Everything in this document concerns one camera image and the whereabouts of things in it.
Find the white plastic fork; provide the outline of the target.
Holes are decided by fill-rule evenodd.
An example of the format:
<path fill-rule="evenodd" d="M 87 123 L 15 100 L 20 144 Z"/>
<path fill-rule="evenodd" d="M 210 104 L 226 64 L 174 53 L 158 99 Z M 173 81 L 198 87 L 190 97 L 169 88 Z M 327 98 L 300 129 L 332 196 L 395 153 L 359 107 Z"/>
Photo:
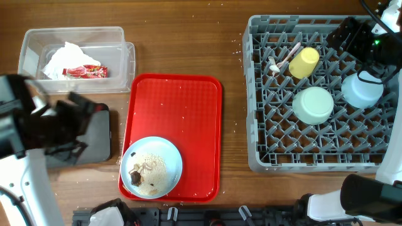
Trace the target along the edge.
<path fill-rule="evenodd" d="M 269 69 L 272 72 L 272 76 L 275 76 L 277 73 L 280 72 L 280 69 L 276 65 L 276 62 L 275 62 L 275 60 L 274 60 L 274 58 L 272 56 L 269 56 L 268 60 L 269 60 L 269 63 L 270 63 Z"/>

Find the white napkin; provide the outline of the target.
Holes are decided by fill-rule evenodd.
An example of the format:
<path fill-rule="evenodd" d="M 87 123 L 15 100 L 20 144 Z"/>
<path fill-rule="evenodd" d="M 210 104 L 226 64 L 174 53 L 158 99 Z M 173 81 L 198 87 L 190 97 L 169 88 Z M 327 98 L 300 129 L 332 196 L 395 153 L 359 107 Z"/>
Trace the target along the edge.
<path fill-rule="evenodd" d="M 62 72 L 64 68 L 77 68 L 82 65 L 102 66 L 101 62 L 86 55 L 78 45 L 65 42 L 65 46 L 53 54 L 41 71 L 52 80 L 78 79 L 65 76 Z"/>

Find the green bowl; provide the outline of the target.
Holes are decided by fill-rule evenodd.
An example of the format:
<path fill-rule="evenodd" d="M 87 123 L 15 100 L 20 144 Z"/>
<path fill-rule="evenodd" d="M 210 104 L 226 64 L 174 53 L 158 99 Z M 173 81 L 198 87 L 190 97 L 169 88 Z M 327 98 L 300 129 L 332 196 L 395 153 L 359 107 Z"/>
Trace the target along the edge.
<path fill-rule="evenodd" d="M 292 108 L 300 121 L 317 125 L 329 119 L 334 108 L 334 100 L 329 91 L 321 87 L 309 87 L 295 95 Z"/>

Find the light blue small bowl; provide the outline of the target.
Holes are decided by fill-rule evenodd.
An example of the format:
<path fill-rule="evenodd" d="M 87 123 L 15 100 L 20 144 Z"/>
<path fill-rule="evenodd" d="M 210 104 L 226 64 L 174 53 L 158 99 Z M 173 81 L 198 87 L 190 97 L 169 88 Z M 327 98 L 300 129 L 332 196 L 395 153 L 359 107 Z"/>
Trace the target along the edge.
<path fill-rule="evenodd" d="M 382 96 L 384 85 L 379 83 L 380 79 L 362 71 L 346 77 L 342 82 L 341 92 L 348 104 L 365 109 L 374 106 Z"/>

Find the light blue plate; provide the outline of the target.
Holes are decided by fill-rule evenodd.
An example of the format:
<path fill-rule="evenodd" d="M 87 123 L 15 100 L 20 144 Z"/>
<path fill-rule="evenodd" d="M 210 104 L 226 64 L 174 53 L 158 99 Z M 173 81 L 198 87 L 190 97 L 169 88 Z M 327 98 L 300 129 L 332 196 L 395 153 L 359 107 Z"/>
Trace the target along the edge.
<path fill-rule="evenodd" d="M 158 195 L 140 195 L 138 190 L 131 185 L 129 171 L 131 169 L 130 165 L 134 163 L 133 155 L 146 153 L 162 157 L 166 164 L 168 184 L 166 189 Z M 146 200 L 161 198 L 171 192 L 180 181 L 182 171 L 183 161 L 179 150 L 169 140 L 156 136 L 142 138 L 130 145 L 127 151 L 123 154 L 120 164 L 120 177 L 124 188 L 131 194 Z"/>

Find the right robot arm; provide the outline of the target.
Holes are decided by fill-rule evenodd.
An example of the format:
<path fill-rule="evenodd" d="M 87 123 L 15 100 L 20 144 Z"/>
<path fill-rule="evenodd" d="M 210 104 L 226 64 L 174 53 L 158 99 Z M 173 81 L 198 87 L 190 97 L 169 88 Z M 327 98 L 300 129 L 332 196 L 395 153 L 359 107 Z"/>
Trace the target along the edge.
<path fill-rule="evenodd" d="M 383 13 L 376 14 L 360 2 L 383 33 L 375 35 L 365 23 L 346 18 L 327 41 L 361 61 L 357 73 L 344 79 L 344 99 L 354 107 L 371 107 L 393 78 L 401 78 L 401 12 L 396 1 L 388 1 Z M 323 195 L 303 195 L 296 201 L 293 224 L 336 225 L 364 221 L 401 223 L 401 106 L 396 108 L 386 154 L 373 179 L 351 174 L 341 189 Z"/>

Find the red snack wrapper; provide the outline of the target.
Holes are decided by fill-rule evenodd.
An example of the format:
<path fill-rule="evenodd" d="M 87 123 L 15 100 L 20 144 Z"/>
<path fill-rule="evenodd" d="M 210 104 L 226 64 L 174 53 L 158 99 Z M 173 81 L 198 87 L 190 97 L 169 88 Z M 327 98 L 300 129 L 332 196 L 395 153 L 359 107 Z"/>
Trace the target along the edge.
<path fill-rule="evenodd" d="M 77 68 L 64 68 L 62 74 L 73 78 L 106 78 L 108 68 L 97 65 L 82 65 Z"/>

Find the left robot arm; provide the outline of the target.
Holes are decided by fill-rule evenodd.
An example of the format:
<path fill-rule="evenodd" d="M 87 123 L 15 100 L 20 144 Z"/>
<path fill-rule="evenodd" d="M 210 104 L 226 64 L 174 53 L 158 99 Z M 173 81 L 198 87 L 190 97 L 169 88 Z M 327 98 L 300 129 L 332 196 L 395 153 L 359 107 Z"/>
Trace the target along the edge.
<path fill-rule="evenodd" d="M 92 116 L 106 110 L 71 92 L 37 109 L 23 75 L 1 76 L 1 205 L 11 225 L 63 225 L 52 191 L 46 157 L 76 163 L 87 144 L 84 135 Z"/>

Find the yellow plastic cup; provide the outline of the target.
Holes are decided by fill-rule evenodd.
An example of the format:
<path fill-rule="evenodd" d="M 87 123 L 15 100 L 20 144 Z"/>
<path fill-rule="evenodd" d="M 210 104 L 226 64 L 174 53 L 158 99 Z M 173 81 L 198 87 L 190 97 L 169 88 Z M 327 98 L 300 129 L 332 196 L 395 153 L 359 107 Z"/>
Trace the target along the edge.
<path fill-rule="evenodd" d="M 291 75 L 297 79 L 309 77 L 320 59 L 318 51 L 306 47 L 297 54 L 289 64 Z"/>

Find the food scraps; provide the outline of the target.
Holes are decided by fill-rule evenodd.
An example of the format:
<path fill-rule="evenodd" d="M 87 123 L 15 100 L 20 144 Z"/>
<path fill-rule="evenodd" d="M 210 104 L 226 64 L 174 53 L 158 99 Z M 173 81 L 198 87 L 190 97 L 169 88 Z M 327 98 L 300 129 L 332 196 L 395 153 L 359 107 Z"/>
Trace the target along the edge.
<path fill-rule="evenodd" d="M 163 192 L 168 184 L 166 164 L 155 154 L 134 154 L 129 176 L 140 195 L 153 196 Z"/>

